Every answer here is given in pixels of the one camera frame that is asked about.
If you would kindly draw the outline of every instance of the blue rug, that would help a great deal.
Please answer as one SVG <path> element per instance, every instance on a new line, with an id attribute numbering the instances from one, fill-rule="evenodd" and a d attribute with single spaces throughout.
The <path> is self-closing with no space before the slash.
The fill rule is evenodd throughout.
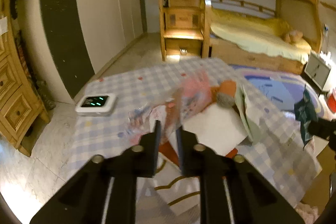
<path id="1" fill-rule="evenodd" d="M 303 91 L 305 85 L 307 85 L 317 115 L 319 117 L 324 116 L 324 110 L 317 94 L 301 76 L 246 66 L 232 65 L 232 67 L 243 74 L 281 111 L 294 112 L 294 104 L 303 98 Z"/>

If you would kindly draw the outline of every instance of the white card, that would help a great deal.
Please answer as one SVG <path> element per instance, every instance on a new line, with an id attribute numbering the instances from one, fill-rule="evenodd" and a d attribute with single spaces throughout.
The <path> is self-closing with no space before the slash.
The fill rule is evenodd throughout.
<path id="1" fill-rule="evenodd" d="M 8 32 L 7 17 L 0 19 L 0 35 Z"/>

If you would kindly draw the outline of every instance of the wooden bunk bed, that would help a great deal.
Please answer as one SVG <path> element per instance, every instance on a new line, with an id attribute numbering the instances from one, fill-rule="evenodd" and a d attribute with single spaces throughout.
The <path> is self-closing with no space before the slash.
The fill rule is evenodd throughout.
<path id="1" fill-rule="evenodd" d="M 300 74 L 304 62 L 264 53 L 241 49 L 230 40 L 211 35 L 213 4 L 239 6 L 246 11 L 254 10 L 258 17 L 285 17 L 294 29 L 303 32 L 311 49 L 319 52 L 321 48 L 321 29 L 318 15 L 318 0 L 276 0 L 275 10 L 244 0 L 159 0 L 162 59 L 171 54 L 201 55 L 202 58 L 218 57 L 228 64 L 253 66 Z M 300 11 L 306 9 L 312 18 L 307 24 Z"/>

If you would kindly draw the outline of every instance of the checkered tablecloth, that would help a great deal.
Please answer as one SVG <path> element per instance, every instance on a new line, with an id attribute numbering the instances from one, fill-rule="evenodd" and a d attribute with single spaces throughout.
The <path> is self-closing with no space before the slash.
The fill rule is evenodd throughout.
<path id="1" fill-rule="evenodd" d="M 211 85 L 232 79 L 243 85 L 246 96 L 263 111 L 260 130 L 264 133 L 256 145 L 239 145 L 238 151 L 295 206 L 320 172 L 320 164 L 309 146 L 303 150 L 299 123 L 287 119 L 259 90 L 220 59 L 191 59 L 175 64 L 113 75 L 88 84 L 86 94 L 115 93 L 115 110 L 108 117 L 78 117 L 71 157 L 71 177 L 95 154 L 104 157 L 119 155 L 125 149 L 125 123 L 128 113 L 177 87 L 181 80 L 199 69 L 205 69 Z M 138 223 L 192 223 L 197 221 L 198 208 L 175 217 L 155 193 L 144 187 L 137 204 Z"/>

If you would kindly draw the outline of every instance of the bright light on floor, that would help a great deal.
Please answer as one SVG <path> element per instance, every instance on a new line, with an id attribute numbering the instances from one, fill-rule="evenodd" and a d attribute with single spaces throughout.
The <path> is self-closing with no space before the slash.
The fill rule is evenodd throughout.
<path id="1" fill-rule="evenodd" d="M 180 60 L 180 55 L 167 55 L 167 58 L 179 61 Z"/>
<path id="2" fill-rule="evenodd" d="M 29 224 L 32 217 L 43 205 L 34 196 L 25 192 L 19 185 L 6 182 L 1 187 L 1 194 L 22 224 Z"/>

